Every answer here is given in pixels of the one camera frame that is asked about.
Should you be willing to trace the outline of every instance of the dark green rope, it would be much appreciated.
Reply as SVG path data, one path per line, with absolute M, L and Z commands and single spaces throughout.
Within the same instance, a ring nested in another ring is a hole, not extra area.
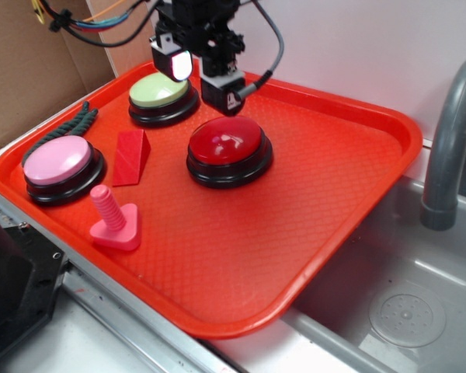
M 85 132 L 91 127 L 93 122 L 95 121 L 96 114 L 99 111 L 97 109 L 93 109 L 89 111 L 89 102 L 85 101 L 83 103 L 82 109 L 75 115 L 74 118 L 71 120 L 64 122 L 58 128 L 49 132 L 45 136 L 43 136 L 35 145 L 31 147 L 30 150 L 26 152 L 23 156 L 23 161 L 21 162 L 22 166 L 29 158 L 31 153 L 37 150 L 41 145 L 46 144 L 50 140 L 54 140 L 55 138 L 61 138 L 66 134 L 71 134 L 74 136 L 82 136 Z

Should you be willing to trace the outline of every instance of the sink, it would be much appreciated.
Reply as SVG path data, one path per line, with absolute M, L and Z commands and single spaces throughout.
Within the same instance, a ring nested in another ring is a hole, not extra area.
M 466 372 L 466 198 L 435 232 L 419 221 L 422 193 L 400 179 L 285 317 L 363 371 Z

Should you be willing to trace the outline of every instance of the gray faucet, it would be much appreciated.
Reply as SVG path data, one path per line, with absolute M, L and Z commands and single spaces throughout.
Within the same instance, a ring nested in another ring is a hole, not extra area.
M 433 139 L 421 222 L 444 231 L 456 221 L 457 194 L 466 196 L 466 62 L 457 72 Z

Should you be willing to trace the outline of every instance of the orange tray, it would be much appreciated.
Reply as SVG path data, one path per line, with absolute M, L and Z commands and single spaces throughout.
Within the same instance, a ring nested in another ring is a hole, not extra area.
M 99 116 L 85 135 L 108 163 L 112 186 L 120 131 L 138 128 L 128 90 L 155 72 L 140 65 L 87 99 Z M 247 75 L 252 81 L 254 75 Z M 199 79 L 191 78 L 199 87 Z M 254 183 L 213 190 L 193 182 L 186 152 L 193 130 L 220 115 L 202 104 L 188 120 L 145 129 L 151 154 L 137 186 L 113 188 L 142 214 L 133 252 L 94 245 L 100 220 L 90 198 L 38 207 L 26 193 L 21 158 L 81 103 L 0 158 L 0 193 L 87 260 L 186 332 L 241 336 L 280 316 L 382 198 L 422 147 L 416 124 L 393 110 L 271 80 L 242 115 L 273 143 L 274 162 Z

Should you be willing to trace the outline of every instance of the sink drain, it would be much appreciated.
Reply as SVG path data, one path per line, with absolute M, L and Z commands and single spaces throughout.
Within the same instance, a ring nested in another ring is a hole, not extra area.
M 400 284 L 374 297 L 370 321 L 388 342 L 401 347 L 421 347 L 442 334 L 445 311 L 431 291 L 413 284 Z

